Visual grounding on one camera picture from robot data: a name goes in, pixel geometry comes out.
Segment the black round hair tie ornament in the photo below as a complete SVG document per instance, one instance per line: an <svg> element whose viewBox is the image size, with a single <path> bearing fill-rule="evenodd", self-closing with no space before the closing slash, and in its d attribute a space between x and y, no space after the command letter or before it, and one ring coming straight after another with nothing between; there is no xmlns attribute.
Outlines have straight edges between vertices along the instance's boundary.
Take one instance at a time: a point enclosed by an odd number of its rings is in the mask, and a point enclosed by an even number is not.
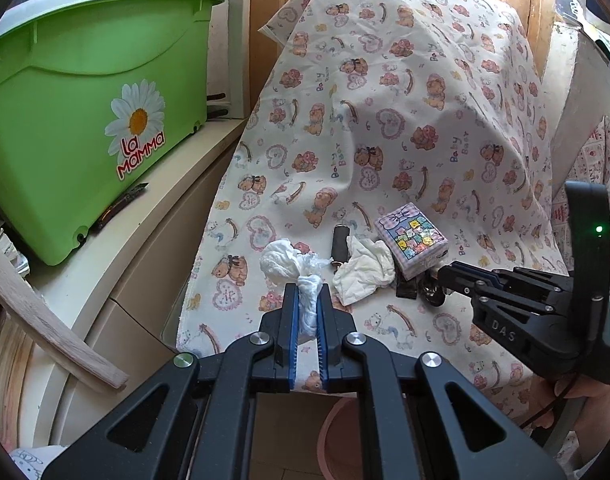
<svg viewBox="0 0 610 480"><path fill-rule="evenodd" d="M445 291L431 274L423 274L419 279L418 287L422 299L429 306L439 308L444 304L446 300Z"/></svg>

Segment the pastel bear tissue pack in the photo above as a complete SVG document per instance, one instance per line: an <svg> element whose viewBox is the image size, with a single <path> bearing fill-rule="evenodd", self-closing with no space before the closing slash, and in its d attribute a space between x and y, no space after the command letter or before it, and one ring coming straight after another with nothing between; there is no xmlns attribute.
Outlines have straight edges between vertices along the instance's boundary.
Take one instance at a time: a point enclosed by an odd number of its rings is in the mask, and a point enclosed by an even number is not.
<svg viewBox="0 0 610 480"><path fill-rule="evenodd" d="M446 236L414 203L384 214L375 221L375 227L406 281L431 269L448 254Z"/></svg>

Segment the white tissue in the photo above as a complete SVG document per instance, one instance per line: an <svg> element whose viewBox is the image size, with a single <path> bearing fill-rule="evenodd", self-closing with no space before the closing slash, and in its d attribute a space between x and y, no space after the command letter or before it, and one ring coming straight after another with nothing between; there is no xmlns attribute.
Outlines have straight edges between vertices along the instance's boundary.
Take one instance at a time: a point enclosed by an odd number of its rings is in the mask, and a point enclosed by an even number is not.
<svg viewBox="0 0 610 480"><path fill-rule="evenodd" d="M323 272L330 265L329 258L321 258L315 252L304 254L286 238L269 243L260 254L259 267L269 281L297 287L298 344L317 336L317 301L324 283Z"/></svg>
<svg viewBox="0 0 610 480"><path fill-rule="evenodd" d="M390 248L382 240L346 237L349 259L343 262L332 280L344 307L351 306L387 287L395 278L395 263Z"/></svg>

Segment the black cylindrical lighter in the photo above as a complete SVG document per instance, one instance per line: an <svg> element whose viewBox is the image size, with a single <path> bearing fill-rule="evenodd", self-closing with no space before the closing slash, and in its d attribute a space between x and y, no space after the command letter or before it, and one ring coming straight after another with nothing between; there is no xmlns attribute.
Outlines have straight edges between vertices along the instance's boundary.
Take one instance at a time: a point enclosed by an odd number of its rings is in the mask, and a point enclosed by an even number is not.
<svg viewBox="0 0 610 480"><path fill-rule="evenodd" d="M331 260L334 266L346 263L349 258L348 236L350 229L348 226L336 226L333 231Z"/></svg>

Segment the pink plastic waste basket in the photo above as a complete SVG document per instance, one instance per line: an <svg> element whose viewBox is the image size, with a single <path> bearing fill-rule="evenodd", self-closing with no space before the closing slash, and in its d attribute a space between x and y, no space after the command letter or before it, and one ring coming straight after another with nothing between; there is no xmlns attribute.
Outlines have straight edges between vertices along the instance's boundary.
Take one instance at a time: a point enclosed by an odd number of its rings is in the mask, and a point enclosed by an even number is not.
<svg viewBox="0 0 610 480"><path fill-rule="evenodd" d="M317 460L325 479L363 478L359 405L356 399L341 398L326 415L318 435Z"/></svg>

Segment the patterned cushion right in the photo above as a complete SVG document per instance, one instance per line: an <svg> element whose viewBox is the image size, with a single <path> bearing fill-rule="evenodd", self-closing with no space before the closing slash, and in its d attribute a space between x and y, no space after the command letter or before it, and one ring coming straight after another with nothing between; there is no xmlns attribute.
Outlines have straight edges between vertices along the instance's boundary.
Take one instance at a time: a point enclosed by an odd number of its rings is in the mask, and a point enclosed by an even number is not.
<svg viewBox="0 0 610 480"><path fill-rule="evenodd" d="M610 202L610 118L604 116L594 128L579 151L568 180L604 184ZM561 188L552 204L551 223L553 236L567 270L572 270L573 254L570 230L567 226L568 205L565 191Z"/></svg>

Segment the white cabinet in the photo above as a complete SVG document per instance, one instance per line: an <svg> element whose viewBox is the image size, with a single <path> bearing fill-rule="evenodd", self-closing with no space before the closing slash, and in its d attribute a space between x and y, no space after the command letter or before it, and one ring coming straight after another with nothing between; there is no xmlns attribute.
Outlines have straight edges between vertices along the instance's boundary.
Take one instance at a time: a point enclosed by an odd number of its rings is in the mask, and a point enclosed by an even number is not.
<svg viewBox="0 0 610 480"><path fill-rule="evenodd" d="M42 350L29 359L18 412L24 448L68 445L174 354L175 302L186 284L210 204L242 134L241 119L208 122L148 170L145 191L58 266L29 281L88 346L128 374L96 392Z"/></svg>

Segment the stack of old books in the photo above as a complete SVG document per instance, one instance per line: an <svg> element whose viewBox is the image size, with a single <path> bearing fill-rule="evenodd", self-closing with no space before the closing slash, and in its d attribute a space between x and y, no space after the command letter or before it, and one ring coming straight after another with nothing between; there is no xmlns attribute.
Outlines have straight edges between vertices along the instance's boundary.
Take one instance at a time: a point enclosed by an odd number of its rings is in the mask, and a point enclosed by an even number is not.
<svg viewBox="0 0 610 480"><path fill-rule="evenodd" d="M6 451L18 447L18 413L32 340L0 304L0 442Z"/></svg>

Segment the bear-print table cloth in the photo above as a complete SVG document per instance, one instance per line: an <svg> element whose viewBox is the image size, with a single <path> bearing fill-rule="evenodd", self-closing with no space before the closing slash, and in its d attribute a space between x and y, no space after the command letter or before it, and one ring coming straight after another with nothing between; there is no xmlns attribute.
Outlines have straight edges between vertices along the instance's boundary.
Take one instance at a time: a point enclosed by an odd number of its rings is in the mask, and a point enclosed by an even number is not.
<svg viewBox="0 0 610 480"><path fill-rule="evenodd" d="M561 272L551 138L518 12L500 0L290 0L283 50L216 193L176 346L224 351L281 307L259 261L287 240L328 258L418 206L448 259Z"/></svg>

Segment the black pen on cabinet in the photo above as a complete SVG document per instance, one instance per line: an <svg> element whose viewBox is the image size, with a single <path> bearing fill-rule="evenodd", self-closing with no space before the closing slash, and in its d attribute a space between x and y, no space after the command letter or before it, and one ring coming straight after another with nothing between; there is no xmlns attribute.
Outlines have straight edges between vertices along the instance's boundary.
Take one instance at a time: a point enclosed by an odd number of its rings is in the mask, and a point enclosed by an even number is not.
<svg viewBox="0 0 610 480"><path fill-rule="evenodd" d="M91 233L97 233L104 229L104 226L107 225L113 218L115 218L121 211L123 211L128 205L130 205L134 200L136 200L139 196L141 196L146 188L148 187L148 182L142 182L134 185L132 188L127 190L125 193L122 193L119 198L116 198L110 206L108 206L103 214L96 219L96 221L92 224L90 228Z"/></svg>

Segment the green plastic storage bin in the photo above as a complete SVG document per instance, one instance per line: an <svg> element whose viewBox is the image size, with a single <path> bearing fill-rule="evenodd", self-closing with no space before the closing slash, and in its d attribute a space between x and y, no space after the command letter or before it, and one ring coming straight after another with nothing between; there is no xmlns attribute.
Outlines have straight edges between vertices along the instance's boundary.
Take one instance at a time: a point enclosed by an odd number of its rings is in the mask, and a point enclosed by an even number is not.
<svg viewBox="0 0 610 480"><path fill-rule="evenodd" d="M28 0L0 18L0 212L45 264L207 118L224 0Z"/></svg>

